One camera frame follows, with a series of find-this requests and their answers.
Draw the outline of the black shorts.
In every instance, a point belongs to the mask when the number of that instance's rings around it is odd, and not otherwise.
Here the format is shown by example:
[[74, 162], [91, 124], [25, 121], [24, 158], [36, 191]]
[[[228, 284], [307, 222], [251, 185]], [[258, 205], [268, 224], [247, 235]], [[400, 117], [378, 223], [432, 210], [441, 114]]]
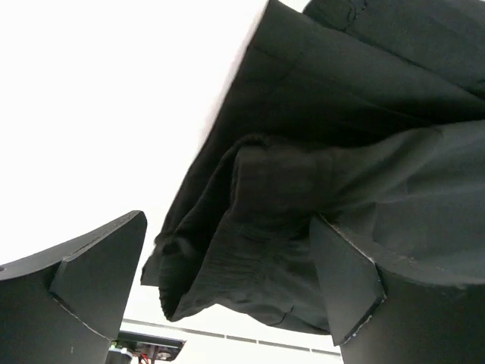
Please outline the black shorts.
[[213, 305], [329, 334], [321, 215], [484, 273], [484, 3], [268, 2], [142, 283], [166, 319]]

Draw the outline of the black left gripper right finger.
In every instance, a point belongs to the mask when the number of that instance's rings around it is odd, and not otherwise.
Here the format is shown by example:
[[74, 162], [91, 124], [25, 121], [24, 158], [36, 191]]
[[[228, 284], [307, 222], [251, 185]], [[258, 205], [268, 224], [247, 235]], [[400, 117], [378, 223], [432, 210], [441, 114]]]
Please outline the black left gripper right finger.
[[482, 363], [484, 254], [441, 265], [321, 216], [309, 225], [333, 343], [346, 363]]

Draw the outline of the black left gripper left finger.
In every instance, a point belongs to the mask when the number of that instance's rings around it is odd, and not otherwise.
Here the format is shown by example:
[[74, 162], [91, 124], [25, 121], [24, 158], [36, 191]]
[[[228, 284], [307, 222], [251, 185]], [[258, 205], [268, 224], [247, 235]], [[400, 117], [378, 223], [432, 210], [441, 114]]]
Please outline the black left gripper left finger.
[[1, 266], [2, 364], [103, 363], [118, 336], [147, 229], [132, 211]]

